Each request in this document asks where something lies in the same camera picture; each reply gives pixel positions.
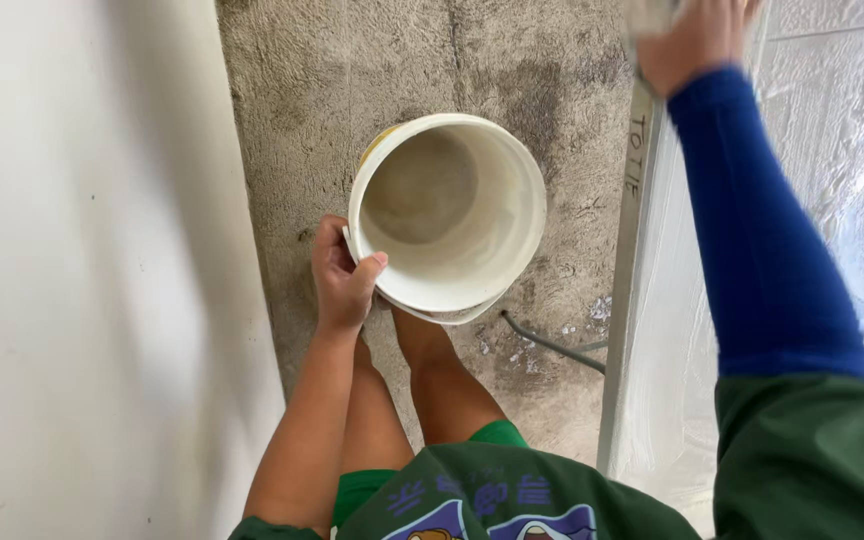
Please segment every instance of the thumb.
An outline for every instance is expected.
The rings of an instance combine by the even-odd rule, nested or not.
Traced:
[[[389,255],[385,251],[376,251],[363,258],[355,267],[355,271],[352,272],[352,291],[363,296],[372,295],[372,291],[376,287],[376,278],[388,264]]]

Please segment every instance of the green shorts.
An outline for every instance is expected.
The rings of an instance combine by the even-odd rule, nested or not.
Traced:
[[[516,426],[508,420],[496,420],[486,423],[481,429],[468,437],[469,441],[480,443],[501,444],[529,448]],[[342,524],[353,515],[355,510],[365,504],[382,485],[399,471],[389,469],[369,469],[366,471],[346,472],[339,476],[339,493],[335,496],[335,507],[332,509],[332,526],[342,527]]]

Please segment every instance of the concrete floor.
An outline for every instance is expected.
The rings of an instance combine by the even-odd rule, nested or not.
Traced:
[[[608,331],[633,80],[621,0],[225,0],[219,19],[286,393],[315,321],[313,231],[346,213],[360,153],[393,124],[470,113],[531,149],[549,213],[521,278],[450,336],[526,440],[594,464],[602,376],[529,347],[499,312],[567,345]],[[388,313],[369,316],[366,339],[421,447]]]

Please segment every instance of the blue sleeve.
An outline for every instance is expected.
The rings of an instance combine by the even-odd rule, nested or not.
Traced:
[[[832,373],[864,379],[845,283],[766,139],[736,67],[668,103],[681,139],[719,377]]]

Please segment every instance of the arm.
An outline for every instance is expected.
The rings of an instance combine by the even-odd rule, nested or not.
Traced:
[[[743,6],[699,0],[676,30],[646,44],[642,58],[646,73],[658,71],[657,88],[673,95],[668,112],[685,157],[719,376],[864,379],[849,293],[789,188],[752,86],[736,67],[751,13]]]
[[[344,225],[342,218],[325,216],[318,226],[312,252],[318,326],[244,514],[311,529],[322,538],[329,538],[339,485],[355,338],[369,313],[376,277],[387,264],[385,253],[378,252],[356,268],[342,240]]]
[[[768,145],[743,0],[693,0],[642,68],[678,129],[719,341],[719,538],[864,538],[864,347]]]

